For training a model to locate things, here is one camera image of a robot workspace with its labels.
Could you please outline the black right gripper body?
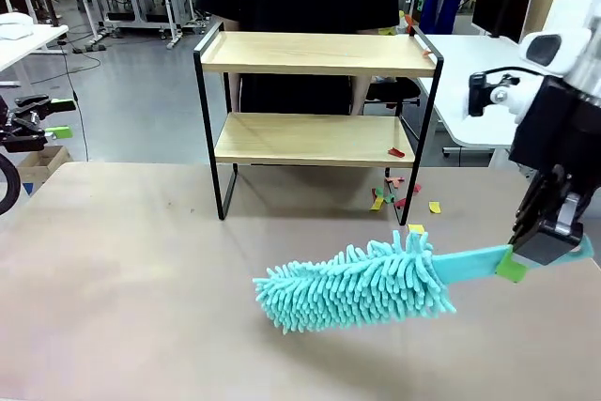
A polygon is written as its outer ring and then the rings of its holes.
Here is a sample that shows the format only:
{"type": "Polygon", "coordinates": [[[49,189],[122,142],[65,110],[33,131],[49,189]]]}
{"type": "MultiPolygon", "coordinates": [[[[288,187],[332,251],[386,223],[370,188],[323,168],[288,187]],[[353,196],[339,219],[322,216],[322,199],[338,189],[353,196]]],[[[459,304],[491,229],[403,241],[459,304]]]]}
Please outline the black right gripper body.
{"type": "Polygon", "coordinates": [[[576,193],[595,193],[601,187],[601,106],[546,76],[516,128],[509,160],[543,174],[559,165],[576,193]]]}

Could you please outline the white cloth bundle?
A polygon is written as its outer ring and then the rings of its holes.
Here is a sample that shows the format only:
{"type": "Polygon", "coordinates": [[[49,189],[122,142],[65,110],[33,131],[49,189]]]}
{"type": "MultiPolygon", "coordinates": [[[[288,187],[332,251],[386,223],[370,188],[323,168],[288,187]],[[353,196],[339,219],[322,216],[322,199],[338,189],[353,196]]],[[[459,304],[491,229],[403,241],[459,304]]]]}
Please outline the white cloth bundle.
{"type": "Polygon", "coordinates": [[[34,20],[20,12],[0,14],[0,40],[18,40],[33,34],[34,20]]]}

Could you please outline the white table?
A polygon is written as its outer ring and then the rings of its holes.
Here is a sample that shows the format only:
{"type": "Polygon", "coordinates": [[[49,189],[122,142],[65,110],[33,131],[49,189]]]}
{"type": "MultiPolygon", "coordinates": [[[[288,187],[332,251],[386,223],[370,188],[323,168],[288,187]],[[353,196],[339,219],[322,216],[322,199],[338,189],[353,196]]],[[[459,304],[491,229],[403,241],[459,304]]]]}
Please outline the white table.
{"type": "Polygon", "coordinates": [[[47,24],[36,24],[32,26],[32,34],[29,36],[16,40],[0,39],[0,71],[19,62],[68,31],[69,28],[66,25],[53,27],[47,24]]]}

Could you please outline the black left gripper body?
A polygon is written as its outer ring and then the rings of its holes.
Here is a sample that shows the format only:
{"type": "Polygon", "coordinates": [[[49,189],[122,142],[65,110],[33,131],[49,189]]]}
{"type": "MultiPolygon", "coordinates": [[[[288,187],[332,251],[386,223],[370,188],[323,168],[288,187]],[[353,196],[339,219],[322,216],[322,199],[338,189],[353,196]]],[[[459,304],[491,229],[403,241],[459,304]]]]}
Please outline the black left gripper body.
{"type": "Polygon", "coordinates": [[[7,152],[42,150],[42,127],[34,102],[10,109],[0,96],[0,147],[7,152]]]}

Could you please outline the white curved-edge desk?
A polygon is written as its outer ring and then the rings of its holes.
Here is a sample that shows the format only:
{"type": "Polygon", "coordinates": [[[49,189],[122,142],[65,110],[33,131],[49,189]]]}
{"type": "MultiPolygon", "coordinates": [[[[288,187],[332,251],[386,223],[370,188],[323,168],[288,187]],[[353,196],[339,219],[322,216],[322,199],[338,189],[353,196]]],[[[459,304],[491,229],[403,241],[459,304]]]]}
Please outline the white curved-edge desk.
{"type": "Polygon", "coordinates": [[[508,149],[516,130],[515,117],[502,106],[488,106],[480,117],[463,117],[469,76],[487,69],[535,66],[519,58],[518,46],[506,38],[480,35],[430,35],[428,39],[444,58],[442,73],[429,120],[424,149],[433,150],[436,126],[442,123],[458,146],[493,150],[494,169],[516,170],[508,149]]]}

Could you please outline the teal microfiber duster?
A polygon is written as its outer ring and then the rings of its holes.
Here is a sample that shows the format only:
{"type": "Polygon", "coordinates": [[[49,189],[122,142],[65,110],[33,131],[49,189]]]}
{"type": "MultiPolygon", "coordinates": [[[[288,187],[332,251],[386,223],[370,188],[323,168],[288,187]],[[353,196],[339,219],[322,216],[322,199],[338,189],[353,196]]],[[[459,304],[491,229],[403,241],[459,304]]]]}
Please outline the teal microfiber duster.
{"type": "Polygon", "coordinates": [[[500,276],[520,282],[536,263],[510,245],[435,254],[427,233],[353,244],[328,261],[292,261],[253,280],[256,301],[283,333],[320,332],[452,313],[451,284],[500,276]]]}

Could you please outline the open cardboard box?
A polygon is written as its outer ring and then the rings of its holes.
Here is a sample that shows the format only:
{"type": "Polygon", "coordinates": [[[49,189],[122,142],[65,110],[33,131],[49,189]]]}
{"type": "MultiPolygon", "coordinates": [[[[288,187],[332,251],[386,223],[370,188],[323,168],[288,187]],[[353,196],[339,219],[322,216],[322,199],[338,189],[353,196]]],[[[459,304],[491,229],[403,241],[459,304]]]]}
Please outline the open cardboard box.
{"type": "Polygon", "coordinates": [[[17,165],[24,183],[42,184],[61,165],[71,162],[72,157],[64,146],[49,146],[43,150],[28,153],[17,165]]]}

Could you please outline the black frame wooden two-tier shelf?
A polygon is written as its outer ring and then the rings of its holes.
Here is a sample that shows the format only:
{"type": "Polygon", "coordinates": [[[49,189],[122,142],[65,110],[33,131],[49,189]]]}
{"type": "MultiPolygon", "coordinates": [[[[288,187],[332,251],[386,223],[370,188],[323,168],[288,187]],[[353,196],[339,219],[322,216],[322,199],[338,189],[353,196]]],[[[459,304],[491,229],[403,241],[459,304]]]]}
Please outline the black frame wooden two-tier shelf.
{"type": "Polygon", "coordinates": [[[405,35],[291,34],[224,31],[217,23],[193,50],[217,216],[224,220],[242,164],[407,168],[406,201],[414,196],[429,120],[444,58],[414,26],[405,35]],[[432,54],[423,56],[423,50],[432,54]],[[226,112],[211,127],[205,75],[238,74],[390,76],[429,78],[432,85],[418,145],[409,143],[400,118],[226,112]],[[388,154],[395,147],[404,158],[388,154]]]}

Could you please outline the black office chair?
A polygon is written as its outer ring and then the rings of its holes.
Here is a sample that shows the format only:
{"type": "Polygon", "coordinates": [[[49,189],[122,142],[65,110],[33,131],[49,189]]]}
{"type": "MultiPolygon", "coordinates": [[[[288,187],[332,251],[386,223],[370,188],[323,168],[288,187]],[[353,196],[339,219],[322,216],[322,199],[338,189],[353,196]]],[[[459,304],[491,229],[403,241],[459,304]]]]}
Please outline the black office chair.
{"type": "Polygon", "coordinates": [[[401,116],[405,105],[421,104],[421,89],[407,77],[397,77],[393,82],[372,83],[366,95],[367,103],[383,103],[401,116]]]}

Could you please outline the person's right forearm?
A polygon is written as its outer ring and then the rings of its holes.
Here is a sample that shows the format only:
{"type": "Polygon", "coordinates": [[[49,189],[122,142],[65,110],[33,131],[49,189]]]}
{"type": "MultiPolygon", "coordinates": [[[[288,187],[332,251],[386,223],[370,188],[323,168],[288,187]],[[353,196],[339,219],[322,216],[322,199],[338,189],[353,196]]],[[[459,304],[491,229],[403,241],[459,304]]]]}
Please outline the person's right forearm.
{"type": "MultiPolygon", "coordinates": [[[[240,24],[237,21],[229,20],[226,18],[222,18],[223,21],[223,30],[224,31],[239,31],[240,24]]],[[[227,74],[228,78],[228,88],[230,95],[230,104],[231,111],[238,112],[239,111],[239,100],[240,100],[240,75],[238,73],[229,72],[227,74]]]]}

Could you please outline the black computer monitor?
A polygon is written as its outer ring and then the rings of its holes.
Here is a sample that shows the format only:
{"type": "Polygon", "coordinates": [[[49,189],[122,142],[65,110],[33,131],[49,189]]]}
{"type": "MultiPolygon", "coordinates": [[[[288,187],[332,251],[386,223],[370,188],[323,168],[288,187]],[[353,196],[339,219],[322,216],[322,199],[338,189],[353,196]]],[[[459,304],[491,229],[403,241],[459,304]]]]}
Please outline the black computer monitor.
{"type": "MultiPolygon", "coordinates": [[[[499,34],[519,43],[531,0],[509,0],[499,34]]],[[[492,34],[501,13],[503,0],[476,0],[472,24],[492,34]]]]}

